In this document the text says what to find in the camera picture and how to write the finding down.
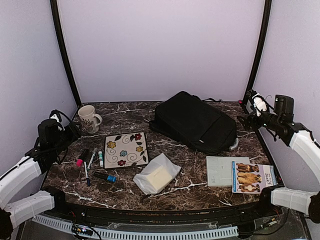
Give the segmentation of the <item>grey notebook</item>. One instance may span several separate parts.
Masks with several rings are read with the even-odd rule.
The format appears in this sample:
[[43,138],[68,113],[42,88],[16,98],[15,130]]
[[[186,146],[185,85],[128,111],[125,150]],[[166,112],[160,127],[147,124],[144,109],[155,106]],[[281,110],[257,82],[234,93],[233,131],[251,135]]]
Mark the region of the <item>grey notebook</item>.
[[231,187],[233,161],[250,163],[248,157],[207,156],[207,185],[209,187]]

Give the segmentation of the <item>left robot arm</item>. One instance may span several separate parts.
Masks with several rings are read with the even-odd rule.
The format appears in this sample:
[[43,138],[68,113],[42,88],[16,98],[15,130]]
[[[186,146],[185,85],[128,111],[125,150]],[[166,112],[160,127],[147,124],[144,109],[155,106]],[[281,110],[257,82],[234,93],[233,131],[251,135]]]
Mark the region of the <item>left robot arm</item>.
[[38,125],[34,147],[0,177],[0,238],[7,240],[21,223],[52,210],[60,218],[71,213],[65,193],[55,187],[46,187],[37,193],[13,202],[12,198],[32,180],[45,174],[59,155],[80,136],[79,128],[70,122],[63,126],[60,120],[49,118]]

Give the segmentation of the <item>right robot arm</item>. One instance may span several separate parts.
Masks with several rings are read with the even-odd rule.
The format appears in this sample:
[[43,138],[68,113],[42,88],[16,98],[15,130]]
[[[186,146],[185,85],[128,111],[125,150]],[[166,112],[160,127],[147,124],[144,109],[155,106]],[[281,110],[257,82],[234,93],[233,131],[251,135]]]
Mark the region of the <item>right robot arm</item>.
[[[320,144],[311,130],[294,121],[292,110],[275,110],[273,113],[258,110],[238,116],[237,120],[245,129],[264,127],[290,148],[312,174],[320,180]],[[320,222],[320,191],[292,189],[288,186],[269,186],[262,190],[255,213],[266,217],[275,207],[298,211],[315,223]]]

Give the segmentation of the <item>dog book Why Dogs Bark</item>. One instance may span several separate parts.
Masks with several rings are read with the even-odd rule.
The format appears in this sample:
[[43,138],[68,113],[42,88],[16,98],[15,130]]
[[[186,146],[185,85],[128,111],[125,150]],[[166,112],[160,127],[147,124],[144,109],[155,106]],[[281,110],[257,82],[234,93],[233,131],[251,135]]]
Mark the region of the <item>dog book Why Dogs Bark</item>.
[[259,195],[264,188],[276,186],[273,165],[232,161],[232,193]]

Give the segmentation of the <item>black student backpack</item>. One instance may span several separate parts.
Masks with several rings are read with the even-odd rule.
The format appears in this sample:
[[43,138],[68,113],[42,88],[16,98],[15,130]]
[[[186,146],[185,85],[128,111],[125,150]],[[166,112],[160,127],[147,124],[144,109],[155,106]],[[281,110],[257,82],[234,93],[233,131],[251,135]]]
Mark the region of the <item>black student backpack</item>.
[[160,103],[149,127],[195,151],[210,155],[230,151],[239,143],[234,119],[185,91]]

